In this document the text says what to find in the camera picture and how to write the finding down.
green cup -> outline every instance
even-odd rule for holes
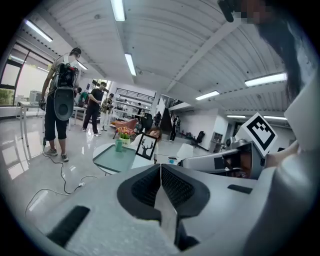
[[[115,140],[115,151],[117,152],[122,152],[122,140],[121,139],[116,139]]]

ceiling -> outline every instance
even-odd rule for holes
[[[19,35],[33,45],[40,43],[53,57],[79,46],[86,77],[145,87],[196,109],[283,116],[288,107],[285,82],[244,83],[284,71],[282,60],[253,24],[226,22],[216,0],[123,1],[124,22],[115,21],[109,0],[43,1],[28,18],[53,41],[26,25]],[[125,53],[132,54],[136,76]],[[195,100],[215,90],[220,95]]]

black office chair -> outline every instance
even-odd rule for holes
[[[198,137],[192,139],[191,145],[194,145],[195,147],[197,147],[197,145],[202,142],[205,135],[206,134],[204,133],[203,130],[200,131]]]
[[[145,128],[145,132],[149,131],[152,127],[154,120],[152,118],[152,115],[149,113],[144,114],[143,117],[141,117],[141,130],[140,133],[142,133],[143,129]]]

deer picture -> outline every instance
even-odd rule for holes
[[[142,140],[142,143],[141,143],[141,146],[142,146],[142,148],[143,148],[143,152],[142,152],[142,155],[145,157],[145,158],[149,158],[150,157],[150,155],[147,155],[147,150],[150,150],[150,149],[152,149],[153,148],[153,146],[154,146],[154,142],[152,141],[151,142],[151,146],[149,147],[149,146],[145,146],[145,138]]]

hair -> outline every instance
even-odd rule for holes
[[[73,48],[69,54],[70,55],[75,55],[77,57],[80,57],[81,55],[81,49],[79,47]]]
[[[162,139],[162,130],[159,127],[155,126],[155,127],[152,127],[150,130],[148,130],[147,134],[150,134],[152,131],[159,132],[158,141],[160,141]]]
[[[295,48],[295,38],[288,28],[292,18],[283,9],[276,9],[272,21],[257,25],[260,36],[283,60],[287,72],[286,96],[292,102],[299,94],[302,80]]]

